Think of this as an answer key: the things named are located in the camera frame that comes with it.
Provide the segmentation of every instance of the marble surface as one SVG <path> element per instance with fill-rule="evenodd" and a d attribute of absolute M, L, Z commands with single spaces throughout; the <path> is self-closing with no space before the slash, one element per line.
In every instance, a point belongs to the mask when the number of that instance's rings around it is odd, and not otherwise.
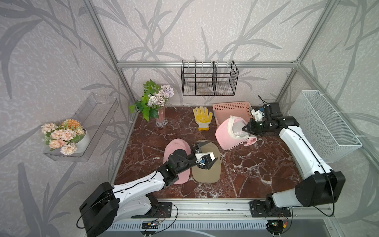
<path fill-rule="evenodd" d="M 258 137 L 251 146 L 239 145 L 223 150 L 215 137 L 214 118 L 209 131 L 198 131 L 191 107 L 166 108 L 168 125 L 159 129 L 139 114 L 115 184 L 144 177 L 163 163 L 164 148 L 173 139 L 184 139 L 190 146 L 197 140 L 210 140 L 222 156 L 221 177 L 205 184 L 193 179 L 155 192 L 157 198 L 265 198 L 267 193 L 293 188 L 301 177 L 287 145 L 274 134 Z"/>

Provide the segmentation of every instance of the pink baseball cap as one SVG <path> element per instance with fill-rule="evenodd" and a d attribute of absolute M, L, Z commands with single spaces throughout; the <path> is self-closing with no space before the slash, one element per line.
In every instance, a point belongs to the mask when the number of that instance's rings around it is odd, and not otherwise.
<path fill-rule="evenodd" d="M 179 138 L 174 139 L 170 141 L 170 143 L 164 149 L 163 163 L 168 161 L 168 157 L 170 156 L 170 154 L 174 153 L 174 151 L 176 151 L 177 149 L 185 150 L 187 155 L 190 155 L 192 153 L 191 147 L 188 145 L 188 143 L 185 140 L 179 139 Z M 187 182 L 190 178 L 189 176 L 190 172 L 191 172 L 191 169 L 188 169 L 178 174 L 179 180 L 176 181 L 174 184 L 183 184 Z"/>
<path fill-rule="evenodd" d="M 257 141 L 257 136 L 242 131 L 247 122 L 237 116 L 230 116 L 216 130 L 216 139 L 224 150 L 230 150 L 241 143 L 250 146 Z"/>

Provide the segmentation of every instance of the vent grille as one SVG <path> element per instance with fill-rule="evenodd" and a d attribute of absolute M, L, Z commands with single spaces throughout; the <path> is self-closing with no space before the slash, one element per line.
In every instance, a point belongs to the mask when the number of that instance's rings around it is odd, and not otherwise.
<path fill-rule="evenodd" d="M 164 221 L 157 231 L 166 229 L 172 221 Z M 254 230 L 266 229 L 266 220 L 246 220 L 246 221 L 175 221 L 167 231 L 180 231 L 184 229 L 193 230 Z M 143 231 L 142 221 L 118 221 L 109 227 L 107 231 Z"/>

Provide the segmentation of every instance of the white wire basket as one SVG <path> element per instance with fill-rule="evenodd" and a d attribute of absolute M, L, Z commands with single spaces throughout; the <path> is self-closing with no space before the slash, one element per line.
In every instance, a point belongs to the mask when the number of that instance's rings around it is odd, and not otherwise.
<path fill-rule="evenodd" d="M 362 143 L 319 91 L 301 91 L 290 108 L 305 137 L 325 162 L 335 162 Z"/>

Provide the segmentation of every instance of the glass vase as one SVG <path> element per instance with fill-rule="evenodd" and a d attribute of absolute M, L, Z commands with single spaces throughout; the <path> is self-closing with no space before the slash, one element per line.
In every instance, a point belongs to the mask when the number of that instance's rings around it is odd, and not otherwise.
<path fill-rule="evenodd" d="M 165 109 L 166 109 L 166 106 L 163 106 L 162 108 L 160 108 L 158 110 L 158 115 L 159 115 L 159 118 L 155 118 L 156 121 L 155 121 L 155 125 L 157 127 L 165 127 L 168 123 L 167 119 L 164 117 L 165 116 Z"/>

